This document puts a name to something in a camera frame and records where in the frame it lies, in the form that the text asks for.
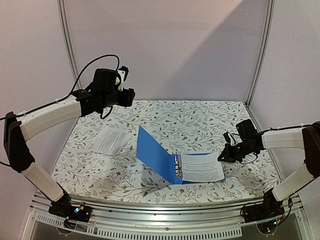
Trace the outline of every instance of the binder spine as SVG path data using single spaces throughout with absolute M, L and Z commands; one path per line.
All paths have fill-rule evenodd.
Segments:
M 181 155 L 177 155 L 176 152 L 174 153 L 174 171 L 177 178 L 182 178 Z

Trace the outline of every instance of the white paper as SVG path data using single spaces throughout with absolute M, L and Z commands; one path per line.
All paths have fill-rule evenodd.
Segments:
M 128 130 L 106 127 L 92 141 L 91 151 L 115 156 L 129 140 L 128 133 Z
M 188 182 L 216 182 L 225 178 L 218 152 L 207 155 L 181 155 L 182 179 Z

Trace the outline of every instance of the blue binder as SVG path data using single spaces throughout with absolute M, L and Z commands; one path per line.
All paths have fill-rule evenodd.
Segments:
M 143 127 L 139 127 L 136 157 L 161 177 L 173 184 L 190 184 L 183 181 L 181 155 L 168 153 Z

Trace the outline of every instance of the white wall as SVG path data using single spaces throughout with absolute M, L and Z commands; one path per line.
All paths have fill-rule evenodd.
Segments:
M 275 1 L 270 38 L 250 107 L 262 126 L 320 121 L 320 1 Z M 288 176 L 304 160 L 303 150 L 275 151 Z M 314 239 L 320 239 L 320 179 L 301 191 Z
M 73 78 L 57 2 L 1 1 L 0 22 L 0 116 L 38 107 L 67 94 Z M 47 171 L 52 171 L 73 124 L 73 120 L 63 123 L 28 142 L 36 161 Z M 0 160 L 8 161 L 3 147 Z M 0 165 L 0 239 L 19 238 L 35 190 L 21 174 Z
M 245 101 L 253 79 L 267 0 L 66 1 L 77 66 L 115 53 L 126 87 L 144 100 Z M 81 79 L 86 86 L 98 67 Z

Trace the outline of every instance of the floral pattern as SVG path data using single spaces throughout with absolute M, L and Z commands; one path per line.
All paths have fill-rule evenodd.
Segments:
M 236 133 L 236 124 L 249 118 L 241 102 L 141 100 L 132 107 L 114 106 L 108 119 L 93 113 L 78 120 L 52 177 L 70 194 L 121 202 L 184 204 L 261 197 L 280 181 L 266 151 L 250 164 L 223 163 L 225 181 L 186 185 L 170 185 L 136 157 L 139 126 L 170 153 L 211 153 L 223 150 L 223 133 Z M 116 156 L 90 150 L 93 138 L 107 126 L 129 130 L 130 140 Z M 244 161 L 254 159 L 249 155 Z

